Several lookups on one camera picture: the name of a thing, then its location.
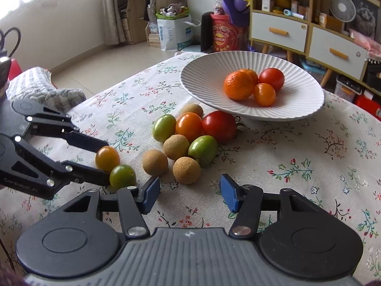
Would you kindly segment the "green round cherry tomato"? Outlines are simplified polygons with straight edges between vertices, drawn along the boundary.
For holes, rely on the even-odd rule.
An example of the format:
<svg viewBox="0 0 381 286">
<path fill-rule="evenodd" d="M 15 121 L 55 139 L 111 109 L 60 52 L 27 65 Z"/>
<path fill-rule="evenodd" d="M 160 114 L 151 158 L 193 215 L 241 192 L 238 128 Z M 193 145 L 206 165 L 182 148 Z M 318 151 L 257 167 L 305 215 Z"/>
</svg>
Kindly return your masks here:
<svg viewBox="0 0 381 286">
<path fill-rule="evenodd" d="M 111 171 L 109 180 L 110 187 L 114 190 L 119 190 L 136 185 L 136 173 L 131 166 L 121 164 Z"/>
</svg>

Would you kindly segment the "yellow-orange cherry tomato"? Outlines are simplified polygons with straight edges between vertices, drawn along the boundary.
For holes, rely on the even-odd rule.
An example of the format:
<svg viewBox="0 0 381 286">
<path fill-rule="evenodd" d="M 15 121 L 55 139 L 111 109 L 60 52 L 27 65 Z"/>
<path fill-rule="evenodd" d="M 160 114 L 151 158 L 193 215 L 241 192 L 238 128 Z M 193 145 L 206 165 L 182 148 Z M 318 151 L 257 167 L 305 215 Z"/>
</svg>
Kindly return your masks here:
<svg viewBox="0 0 381 286">
<path fill-rule="evenodd" d="M 120 156 L 114 147 L 104 146 L 95 155 L 95 165 L 98 169 L 110 173 L 120 164 Z"/>
</svg>

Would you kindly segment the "green oval tomato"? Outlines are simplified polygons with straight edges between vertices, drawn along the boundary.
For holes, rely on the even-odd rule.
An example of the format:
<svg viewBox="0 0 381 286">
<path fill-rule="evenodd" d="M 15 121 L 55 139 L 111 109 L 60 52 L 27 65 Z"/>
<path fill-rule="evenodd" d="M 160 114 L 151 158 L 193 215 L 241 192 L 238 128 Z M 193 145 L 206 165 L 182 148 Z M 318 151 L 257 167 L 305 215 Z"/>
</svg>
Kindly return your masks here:
<svg viewBox="0 0 381 286">
<path fill-rule="evenodd" d="M 196 160 L 201 167 L 208 167 L 216 157 L 218 142 L 212 136 L 200 136 L 189 146 L 188 156 Z"/>
<path fill-rule="evenodd" d="M 162 115 L 154 123 L 152 136 L 156 141 L 164 143 L 168 138 L 175 134 L 176 118 L 173 115 Z"/>
</svg>

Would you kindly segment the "big red tomato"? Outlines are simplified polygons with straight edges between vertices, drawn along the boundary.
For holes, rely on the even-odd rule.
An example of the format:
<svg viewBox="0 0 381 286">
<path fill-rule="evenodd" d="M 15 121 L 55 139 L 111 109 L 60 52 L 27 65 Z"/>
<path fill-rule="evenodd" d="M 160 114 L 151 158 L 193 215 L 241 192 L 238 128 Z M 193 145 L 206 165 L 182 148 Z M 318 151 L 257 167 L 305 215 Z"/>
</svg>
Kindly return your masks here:
<svg viewBox="0 0 381 286">
<path fill-rule="evenodd" d="M 219 144 L 225 145 L 237 135 L 235 117 L 227 112 L 216 110 L 202 119 L 203 132 L 212 136 Z"/>
</svg>

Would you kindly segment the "brown longan front right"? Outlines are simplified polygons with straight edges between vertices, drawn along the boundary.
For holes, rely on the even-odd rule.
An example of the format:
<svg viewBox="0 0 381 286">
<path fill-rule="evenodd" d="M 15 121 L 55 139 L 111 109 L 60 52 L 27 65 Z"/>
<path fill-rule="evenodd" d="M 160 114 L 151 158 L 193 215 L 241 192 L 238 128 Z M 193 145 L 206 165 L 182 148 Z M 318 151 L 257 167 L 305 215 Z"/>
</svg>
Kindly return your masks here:
<svg viewBox="0 0 381 286">
<path fill-rule="evenodd" d="M 201 176 L 199 163 L 190 157 L 181 157 L 174 162 L 172 172 L 175 180 L 183 185 L 190 185 L 198 181 Z"/>
</svg>

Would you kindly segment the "brown longan middle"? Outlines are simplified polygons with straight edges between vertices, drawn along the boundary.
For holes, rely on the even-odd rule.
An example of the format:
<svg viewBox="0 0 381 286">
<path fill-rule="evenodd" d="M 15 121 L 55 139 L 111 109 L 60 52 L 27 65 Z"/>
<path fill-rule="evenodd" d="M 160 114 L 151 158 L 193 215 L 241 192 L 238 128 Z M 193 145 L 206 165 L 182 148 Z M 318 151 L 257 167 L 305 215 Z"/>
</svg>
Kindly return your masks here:
<svg viewBox="0 0 381 286">
<path fill-rule="evenodd" d="M 164 142 L 163 152 L 169 159 L 176 161 L 187 155 L 189 145 L 189 141 L 184 135 L 174 134 Z"/>
</svg>

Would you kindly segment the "orange tomato in plate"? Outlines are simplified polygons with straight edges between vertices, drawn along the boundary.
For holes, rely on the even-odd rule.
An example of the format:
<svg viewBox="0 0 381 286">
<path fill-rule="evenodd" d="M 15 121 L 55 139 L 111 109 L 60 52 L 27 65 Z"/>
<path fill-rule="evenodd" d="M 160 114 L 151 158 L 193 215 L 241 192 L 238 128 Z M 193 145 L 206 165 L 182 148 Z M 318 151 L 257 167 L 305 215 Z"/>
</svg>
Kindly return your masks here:
<svg viewBox="0 0 381 286">
<path fill-rule="evenodd" d="M 259 83 L 254 87 L 254 100 L 261 107 L 270 107 L 276 101 L 275 89 L 267 83 Z"/>
</svg>

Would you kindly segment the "brown longan far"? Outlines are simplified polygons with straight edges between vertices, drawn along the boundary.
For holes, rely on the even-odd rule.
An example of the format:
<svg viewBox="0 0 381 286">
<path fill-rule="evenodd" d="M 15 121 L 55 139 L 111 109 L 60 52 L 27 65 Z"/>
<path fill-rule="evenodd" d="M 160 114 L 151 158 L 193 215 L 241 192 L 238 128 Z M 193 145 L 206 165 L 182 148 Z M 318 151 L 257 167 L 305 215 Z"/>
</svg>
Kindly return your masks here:
<svg viewBox="0 0 381 286">
<path fill-rule="evenodd" d="M 204 114 L 203 108 L 201 108 L 198 104 L 195 104 L 195 103 L 187 104 L 181 109 L 180 111 L 181 115 L 186 113 L 193 113 L 198 115 L 201 118 L 203 118 L 203 114 Z"/>
</svg>

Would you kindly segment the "beige curtain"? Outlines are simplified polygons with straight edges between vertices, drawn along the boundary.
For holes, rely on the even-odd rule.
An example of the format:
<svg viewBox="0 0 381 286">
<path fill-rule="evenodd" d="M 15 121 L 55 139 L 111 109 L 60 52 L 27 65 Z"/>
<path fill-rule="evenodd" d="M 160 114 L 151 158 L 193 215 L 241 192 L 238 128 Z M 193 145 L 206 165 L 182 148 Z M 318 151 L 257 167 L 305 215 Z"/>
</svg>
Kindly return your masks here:
<svg viewBox="0 0 381 286">
<path fill-rule="evenodd" d="M 105 44 L 119 45 L 126 42 L 121 23 L 118 0 L 101 0 Z"/>
</svg>

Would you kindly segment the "large mandarin orange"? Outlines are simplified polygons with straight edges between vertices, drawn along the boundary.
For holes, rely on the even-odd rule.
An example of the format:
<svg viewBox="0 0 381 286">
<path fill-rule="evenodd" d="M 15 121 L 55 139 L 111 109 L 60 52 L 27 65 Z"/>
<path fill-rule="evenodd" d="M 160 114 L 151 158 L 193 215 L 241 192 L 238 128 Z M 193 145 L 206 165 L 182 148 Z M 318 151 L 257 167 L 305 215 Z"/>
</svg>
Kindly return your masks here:
<svg viewBox="0 0 381 286">
<path fill-rule="evenodd" d="M 223 90 L 229 99 L 245 101 L 252 95 L 254 83 L 250 76 L 238 70 L 230 73 L 225 78 Z"/>
</svg>

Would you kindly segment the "rear mandarin orange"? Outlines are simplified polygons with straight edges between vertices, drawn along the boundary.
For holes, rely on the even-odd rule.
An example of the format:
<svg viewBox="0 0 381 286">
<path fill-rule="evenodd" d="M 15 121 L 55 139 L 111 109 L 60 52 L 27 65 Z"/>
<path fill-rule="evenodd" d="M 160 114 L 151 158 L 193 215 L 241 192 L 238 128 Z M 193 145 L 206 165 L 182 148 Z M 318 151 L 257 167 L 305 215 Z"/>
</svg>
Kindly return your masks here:
<svg viewBox="0 0 381 286">
<path fill-rule="evenodd" d="M 240 72 L 244 72 L 248 76 L 250 76 L 252 81 L 253 81 L 253 83 L 254 83 L 254 85 L 257 85 L 259 83 L 259 81 L 258 81 L 258 75 L 257 75 L 257 73 L 254 70 L 249 69 L 249 68 L 242 68 L 239 71 Z"/>
</svg>

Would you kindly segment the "red tomato in plate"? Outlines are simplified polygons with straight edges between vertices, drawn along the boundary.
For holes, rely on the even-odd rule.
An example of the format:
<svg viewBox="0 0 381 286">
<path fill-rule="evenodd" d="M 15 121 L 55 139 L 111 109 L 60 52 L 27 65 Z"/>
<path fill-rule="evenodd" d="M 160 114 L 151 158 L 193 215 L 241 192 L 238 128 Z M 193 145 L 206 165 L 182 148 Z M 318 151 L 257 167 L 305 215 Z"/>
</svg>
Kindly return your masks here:
<svg viewBox="0 0 381 286">
<path fill-rule="evenodd" d="M 277 68 L 266 68 L 260 73 L 258 80 L 260 83 L 269 84 L 277 92 L 283 87 L 285 76 L 284 73 Z"/>
</svg>

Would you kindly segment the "white paper bag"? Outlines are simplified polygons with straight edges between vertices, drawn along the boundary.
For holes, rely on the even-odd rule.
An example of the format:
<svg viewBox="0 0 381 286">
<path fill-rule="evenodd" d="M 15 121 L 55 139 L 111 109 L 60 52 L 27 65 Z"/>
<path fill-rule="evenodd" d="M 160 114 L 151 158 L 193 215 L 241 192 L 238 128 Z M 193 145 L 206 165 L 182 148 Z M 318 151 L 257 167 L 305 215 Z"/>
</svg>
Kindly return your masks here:
<svg viewBox="0 0 381 286">
<path fill-rule="evenodd" d="M 182 50 L 193 42 L 193 28 L 201 22 L 189 15 L 180 19 L 158 19 L 160 46 L 163 51 Z"/>
</svg>

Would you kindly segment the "wooden cabinet with drawers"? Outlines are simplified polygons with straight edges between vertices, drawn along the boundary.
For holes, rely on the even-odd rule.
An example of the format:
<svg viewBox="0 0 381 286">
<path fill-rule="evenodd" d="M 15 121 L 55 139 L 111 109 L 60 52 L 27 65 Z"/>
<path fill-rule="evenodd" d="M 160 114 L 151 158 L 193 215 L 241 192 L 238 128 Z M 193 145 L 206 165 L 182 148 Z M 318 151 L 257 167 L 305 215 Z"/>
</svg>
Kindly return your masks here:
<svg viewBox="0 0 381 286">
<path fill-rule="evenodd" d="M 326 67 L 322 86 L 336 72 L 380 95 L 379 91 L 363 82 L 368 63 L 367 50 L 345 34 L 318 24 L 318 0 L 300 1 L 307 3 L 305 19 L 262 10 L 262 0 L 251 0 L 250 45 L 263 44 L 264 54 L 268 53 L 270 46 L 283 48 L 290 62 L 293 54 L 299 54 Z"/>
</svg>

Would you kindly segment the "framed cat picture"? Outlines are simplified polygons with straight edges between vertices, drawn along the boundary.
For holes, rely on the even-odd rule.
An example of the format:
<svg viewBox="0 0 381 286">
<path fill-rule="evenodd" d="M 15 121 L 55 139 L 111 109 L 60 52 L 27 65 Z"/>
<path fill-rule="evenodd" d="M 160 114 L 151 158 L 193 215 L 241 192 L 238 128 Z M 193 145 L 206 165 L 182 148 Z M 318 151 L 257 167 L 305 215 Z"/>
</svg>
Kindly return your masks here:
<svg viewBox="0 0 381 286">
<path fill-rule="evenodd" d="M 380 15 L 380 0 L 351 0 L 356 8 L 355 18 L 346 24 L 346 30 L 355 30 L 376 41 Z"/>
</svg>

